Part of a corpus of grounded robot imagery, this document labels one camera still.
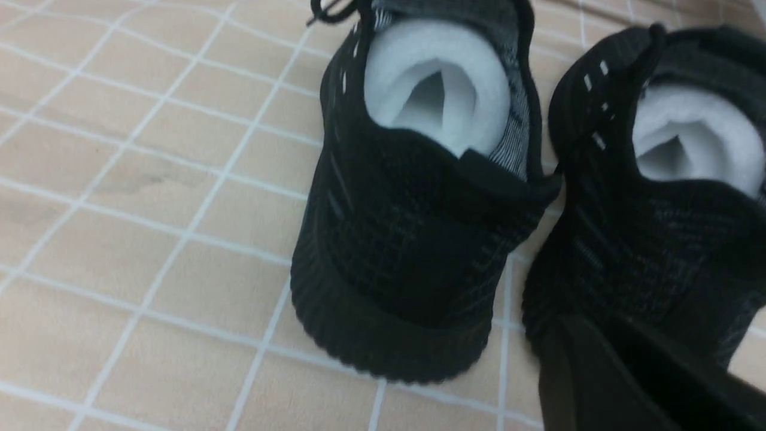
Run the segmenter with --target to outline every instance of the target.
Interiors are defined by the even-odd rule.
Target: black sneaker
[[[697,94],[680,99],[689,106],[674,103],[703,120],[644,133],[655,140],[644,153],[634,124],[669,120],[662,110],[641,114],[641,104],[674,91]],[[700,109],[691,100],[715,103]],[[724,128],[741,127],[717,130],[716,110],[732,118]],[[603,324],[616,311],[727,366],[766,304],[766,187],[758,161],[766,138],[764,45],[727,27],[669,35],[659,25],[627,29],[566,73],[548,122],[567,200],[526,281],[523,321],[533,347],[554,314]],[[754,172],[739,169],[741,160],[720,167],[732,148],[735,156],[745,148],[754,154]],[[727,183],[733,176],[740,188]]]
[[[321,21],[361,16],[331,60],[320,99],[325,139],[293,255],[306,332],[331,356],[391,380],[467,370],[487,343],[506,258],[538,225],[561,180],[540,161],[526,0],[357,0]],[[457,158],[411,130],[386,129],[364,100],[376,34],[404,16],[464,21],[491,40],[515,103],[491,156]]]
[[[545,431],[766,431],[766,394],[655,328],[560,316],[540,355]]]

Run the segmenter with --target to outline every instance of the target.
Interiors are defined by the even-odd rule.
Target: ribbed sole
[[[322,80],[322,108],[327,100]],[[322,246],[323,179],[330,167],[325,148],[293,254],[290,289],[298,320],[331,357],[363,373],[407,383],[448,380],[481,356],[491,319],[459,328],[432,329],[401,320],[363,298],[334,269]]]

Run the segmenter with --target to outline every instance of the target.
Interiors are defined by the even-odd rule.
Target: floor
[[[544,106],[631,22],[766,36],[747,0],[535,9]],[[0,0],[4,431],[542,428],[519,292],[560,200],[509,258],[489,346],[460,379],[387,385],[303,334],[290,255],[319,79],[352,24],[308,16],[308,0]],[[766,389],[764,355],[766,313],[732,370]]]

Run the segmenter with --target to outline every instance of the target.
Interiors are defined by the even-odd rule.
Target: black shoelace
[[[613,90],[605,89],[602,92],[613,96],[609,97],[610,108],[600,113],[590,126],[584,128],[577,138],[571,150],[561,158],[556,166],[556,173],[561,173],[568,166],[577,165],[588,148],[592,148],[599,136],[599,131],[604,125],[614,119],[615,112],[624,112],[630,108],[635,94],[642,91],[654,73],[660,58],[666,47],[667,30],[661,24],[649,27],[651,37],[650,45],[639,55],[630,67],[622,71],[615,71],[609,85]]]
[[[311,0],[311,12],[314,14],[310,20],[306,22],[306,27],[309,27],[317,21],[324,22],[325,24],[338,24],[345,21],[351,15],[356,12],[357,0],[351,0],[340,12],[336,14],[330,14],[330,9],[336,7],[342,0],[332,0],[327,6],[322,7],[322,0]]]

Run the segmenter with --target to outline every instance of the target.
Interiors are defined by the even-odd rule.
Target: sneaker
[[[546,431],[766,431],[766,394],[623,316],[557,316],[540,364]]]
[[[766,304],[766,47],[728,27],[629,28],[565,74],[548,125],[565,210],[523,322],[614,312],[728,363]]]
[[[297,317],[319,347],[360,371],[419,383],[454,377],[487,344],[507,255],[561,187],[542,173],[532,8],[526,0],[356,0],[328,15],[312,6],[320,21],[357,10],[361,18],[322,79],[324,147],[290,271]],[[408,17],[469,23],[496,47],[513,105],[490,155],[455,156],[422,133],[371,119],[371,43]]]

